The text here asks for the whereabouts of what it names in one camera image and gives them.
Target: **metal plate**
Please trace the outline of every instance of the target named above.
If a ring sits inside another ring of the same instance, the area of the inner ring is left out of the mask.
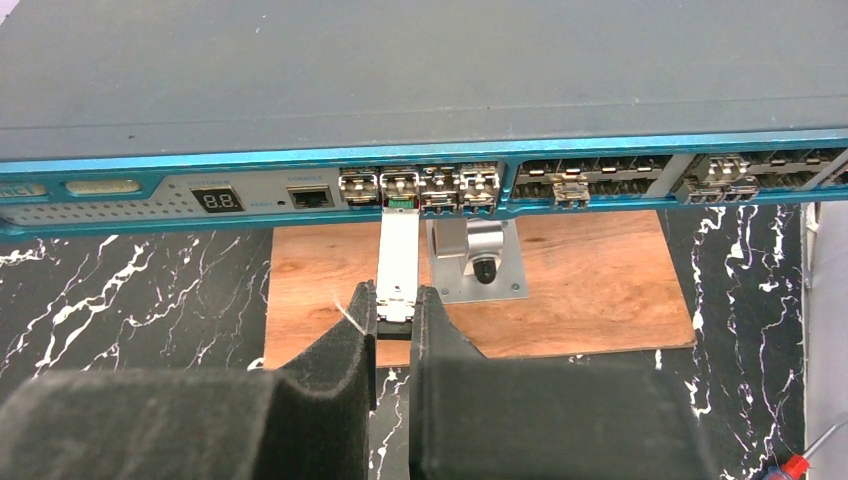
[[[495,281],[483,285],[473,275],[463,275],[462,257],[437,258],[433,244],[434,222],[427,220],[427,246],[430,251],[430,278],[442,302],[468,303],[527,298],[527,278],[515,220],[503,222],[504,245]]]

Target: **ventilation holes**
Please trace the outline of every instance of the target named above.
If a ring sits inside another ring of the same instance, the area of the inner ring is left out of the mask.
[[[177,218],[179,216],[196,216],[203,211],[197,208],[193,199],[186,198],[179,191],[170,191],[166,198],[117,201],[109,204],[73,203],[73,204],[36,204],[21,205],[15,211],[10,211],[8,221],[14,216],[18,224],[66,224],[85,223],[94,221],[128,221],[129,217],[136,218]]]

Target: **metal bracket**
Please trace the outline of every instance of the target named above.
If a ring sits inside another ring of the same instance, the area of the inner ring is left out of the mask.
[[[527,279],[515,220],[450,218],[427,220],[430,276],[443,303],[527,298]],[[481,283],[474,271],[491,260],[497,274]]]

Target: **sfp port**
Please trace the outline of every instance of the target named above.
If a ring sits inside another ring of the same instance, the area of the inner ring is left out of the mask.
[[[409,169],[387,168],[380,174],[380,191],[383,206],[390,208],[418,208],[418,172]]]
[[[760,183],[756,178],[745,178],[740,182],[724,187],[724,199],[722,201],[748,202],[760,193]]]
[[[706,183],[735,182],[748,173],[748,162],[736,153],[710,155]]]
[[[518,170],[519,177],[543,177],[549,173],[556,173],[559,160],[532,160],[524,162]]]
[[[757,175],[763,188],[799,188],[815,176],[813,172],[768,173]]]
[[[601,157],[595,163],[593,171],[613,174],[630,170],[636,157]]]
[[[460,167],[459,189],[466,213],[492,213],[501,191],[495,163],[474,163]]]
[[[664,169],[670,161],[671,155],[640,155],[633,160],[633,165],[630,166],[630,170],[646,174],[656,172],[657,175],[659,175],[659,172],[662,171],[662,169]]]
[[[612,195],[642,195],[651,186],[651,180],[637,178],[634,180],[604,180],[589,183],[589,194],[599,196]]]
[[[376,205],[380,189],[375,168],[343,169],[339,175],[342,200],[353,206]]]
[[[453,166],[426,167],[421,174],[421,210],[453,213],[459,207],[460,179]]]
[[[553,182],[553,207],[586,208],[589,205],[589,182],[582,175],[557,175]]]
[[[721,187],[686,180],[674,192],[674,196],[683,205],[719,203],[724,199],[724,190]]]
[[[814,148],[807,154],[805,161],[808,165],[830,163],[836,160],[836,157],[842,155],[844,151],[844,148]]]

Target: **console port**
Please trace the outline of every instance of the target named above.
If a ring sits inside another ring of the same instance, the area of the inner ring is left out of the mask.
[[[288,187],[286,190],[292,198],[294,208],[329,208],[333,206],[333,196],[330,194],[330,187],[327,185]]]
[[[339,175],[342,201],[350,206],[379,205],[377,170],[374,168],[343,169]]]
[[[501,191],[496,163],[470,163],[460,166],[459,189],[464,213],[493,213]]]
[[[582,175],[559,174],[552,175],[553,184],[552,207],[554,208],[586,208],[589,205],[589,183]]]
[[[418,208],[418,172],[409,169],[383,169],[380,189],[383,206],[391,208]]]
[[[459,208],[459,174],[456,167],[425,167],[421,173],[421,210],[455,213]]]

